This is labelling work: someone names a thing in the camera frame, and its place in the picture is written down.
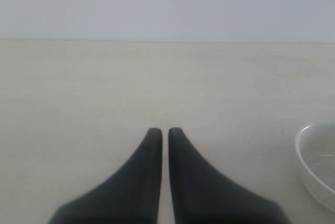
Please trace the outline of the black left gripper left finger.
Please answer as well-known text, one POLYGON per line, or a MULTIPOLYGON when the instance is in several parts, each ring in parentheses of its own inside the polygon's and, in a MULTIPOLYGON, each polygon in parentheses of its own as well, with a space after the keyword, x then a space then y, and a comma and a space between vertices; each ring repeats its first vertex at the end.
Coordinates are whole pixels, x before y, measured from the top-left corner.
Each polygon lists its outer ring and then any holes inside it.
POLYGON ((50 223, 157 223, 162 131, 148 129, 133 155, 105 182, 61 206, 50 223))

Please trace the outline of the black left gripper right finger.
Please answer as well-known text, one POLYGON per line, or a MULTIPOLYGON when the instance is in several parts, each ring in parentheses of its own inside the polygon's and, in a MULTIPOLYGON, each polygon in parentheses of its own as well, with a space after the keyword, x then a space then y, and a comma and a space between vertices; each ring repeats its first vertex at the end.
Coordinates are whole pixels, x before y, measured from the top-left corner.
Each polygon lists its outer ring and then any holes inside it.
POLYGON ((274 201, 215 169, 181 128, 171 128, 169 177, 175 223, 289 223, 274 201))

